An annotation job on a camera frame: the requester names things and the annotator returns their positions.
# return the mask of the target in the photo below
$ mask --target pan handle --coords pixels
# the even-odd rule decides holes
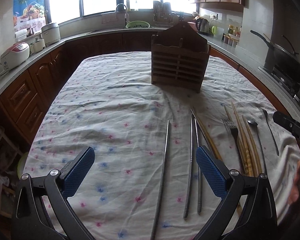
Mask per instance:
[[[294,50],[294,47],[292,46],[292,44],[291,44],[291,42],[288,40],[288,38],[287,38],[286,36],[284,36],[284,35],[282,35],[282,37],[284,37],[284,38],[287,40],[287,42],[290,44],[290,46],[291,46],[291,48],[292,48],[292,50],[293,50],[293,55],[294,55],[294,56],[296,56],[297,54],[299,55],[299,53],[296,53],[296,51]]]
[[[269,47],[269,49],[272,49],[272,50],[274,49],[274,46],[271,45],[270,42],[268,42],[268,41],[266,40],[266,38],[265,38],[264,36],[262,36],[260,33],[257,33],[257,32],[255,32],[255,31],[253,31],[253,30],[250,30],[250,32],[251,32],[252,34],[258,36],[260,39],[262,39],[262,40],[267,44],[267,46]]]

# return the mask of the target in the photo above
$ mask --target countertop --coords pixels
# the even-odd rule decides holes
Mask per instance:
[[[114,29],[114,30],[104,30],[104,31],[96,31],[89,33],[81,33],[74,36],[66,37],[61,39],[61,41],[52,44],[46,47],[44,50],[31,55],[24,63],[20,66],[12,69],[7,72],[5,75],[0,77],[0,95],[1,93],[28,67],[30,67],[33,63],[41,59],[46,54],[50,53],[52,50],[60,47],[69,41],[74,41],[81,38],[87,38],[92,36],[110,34],[110,33],[123,33],[123,32],[144,32],[144,31],[162,31],[167,29],[167,27],[155,27],[155,28],[131,28],[131,29]],[[284,89],[282,89],[275,80],[273,80],[269,75],[265,74],[259,69],[259,63],[248,57],[247,55],[240,53],[239,50],[236,50],[234,47],[231,47],[227,44],[224,44],[221,40],[216,40],[211,36],[201,35],[205,39],[207,39],[208,44],[211,47],[219,50],[223,54],[227,55],[232,60],[236,61],[242,67],[244,67],[247,71],[252,73],[256,78],[258,78],[283,104],[283,106],[287,109],[292,118],[296,119],[300,122],[300,107],[298,104],[288,95]]]

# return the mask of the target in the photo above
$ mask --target wok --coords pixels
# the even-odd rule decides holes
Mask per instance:
[[[268,42],[266,38],[263,37],[260,33],[257,33],[253,30],[250,30],[250,32],[261,38],[267,44],[269,49],[273,50],[276,65],[292,80],[294,80],[297,83],[300,83],[300,63],[296,58],[296,55],[298,53],[295,52],[290,41],[284,35],[282,35],[282,37],[284,37],[289,42],[290,46],[293,49],[293,53],[286,51],[278,44]]]

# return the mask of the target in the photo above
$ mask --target fruit poster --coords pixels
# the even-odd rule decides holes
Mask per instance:
[[[15,32],[33,28],[35,32],[46,25],[44,0],[13,0]]]

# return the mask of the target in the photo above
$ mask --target human hand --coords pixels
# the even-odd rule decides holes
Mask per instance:
[[[290,192],[290,196],[288,198],[288,204],[291,205],[292,203],[295,203],[299,198],[299,190],[298,190],[298,182],[300,179],[300,161],[298,161],[297,165],[297,173],[293,179],[293,186]]]

